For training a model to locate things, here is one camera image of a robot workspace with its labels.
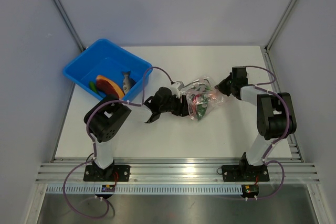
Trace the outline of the red fake pepper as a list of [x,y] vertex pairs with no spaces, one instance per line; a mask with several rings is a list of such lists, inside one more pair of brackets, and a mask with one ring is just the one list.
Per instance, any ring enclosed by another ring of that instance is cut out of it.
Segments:
[[198,106],[198,97],[199,95],[195,95],[194,98],[192,99],[192,107],[197,107]]

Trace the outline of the clear zip top bag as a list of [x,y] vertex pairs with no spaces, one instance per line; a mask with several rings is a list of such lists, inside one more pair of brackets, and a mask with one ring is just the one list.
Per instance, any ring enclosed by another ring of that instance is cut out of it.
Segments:
[[200,121],[213,109],[227,102],[227,97],[215,88],[214,80],[201,76],[182,88],[192,120]]

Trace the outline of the grey fake fish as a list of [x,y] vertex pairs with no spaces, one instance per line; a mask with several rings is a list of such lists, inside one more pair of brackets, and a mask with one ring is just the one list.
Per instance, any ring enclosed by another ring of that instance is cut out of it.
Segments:
[[122,89],[124,94],[127,94],[133,88],[136,82],[130,77],[131,71],[122,72],[122,75],[123,75]]

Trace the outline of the orange red fake papaya slice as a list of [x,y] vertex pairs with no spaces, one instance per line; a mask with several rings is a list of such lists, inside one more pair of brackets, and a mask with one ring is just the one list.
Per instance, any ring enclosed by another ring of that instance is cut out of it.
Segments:
[[125,95],[124,91],[115,82],[102,75],[96,77],[96,87],[106,95],[113,94],[118,99],[122,99]]

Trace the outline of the small green fake pepper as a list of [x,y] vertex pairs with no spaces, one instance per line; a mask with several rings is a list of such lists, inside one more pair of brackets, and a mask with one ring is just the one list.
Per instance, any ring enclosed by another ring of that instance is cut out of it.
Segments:
[[99,91],[96,87],[96,84],[92,81],[89,82],[89,88],[91,91],[93,91],[95,94],[99,94]]

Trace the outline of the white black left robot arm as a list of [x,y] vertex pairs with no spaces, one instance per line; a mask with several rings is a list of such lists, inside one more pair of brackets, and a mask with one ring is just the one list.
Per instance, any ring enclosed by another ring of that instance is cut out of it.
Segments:
[[112,138],[131,114],[129,106],[145,108],[151,112],[145,121],[146,124],[157,121],[163,113],[180,117],[189,115],[186,96],[173,94],[173,91],[166,87],[159,88],[155,95],[147,98],[142,105],[122,101],[115,94],[107,95],[84,117],[86,131],[93,142],[93,159],[86,169],[86,175],[93,177],[95,181],[107,181],[116,173],[111,154]]

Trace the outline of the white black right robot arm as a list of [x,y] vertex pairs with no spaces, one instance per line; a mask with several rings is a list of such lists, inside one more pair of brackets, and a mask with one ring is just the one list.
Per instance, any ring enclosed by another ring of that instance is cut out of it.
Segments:
[[[247,68],[268,72],[269,82],[251,84],[248,82]],[[270,70],[259,66],[232,67],[229,76],[215,88],[226,96],[248,102],[256,107],[256,125],[258,135],[251,148],[245,152],[237,167],[222,166],[222,174],[237,179],[251,180],[254,176],[268,175],[267,158],[276,145],[293,134],[297,129],[295,112],[289,93],[275,93],[262,86],[276,82],[276,76]]]

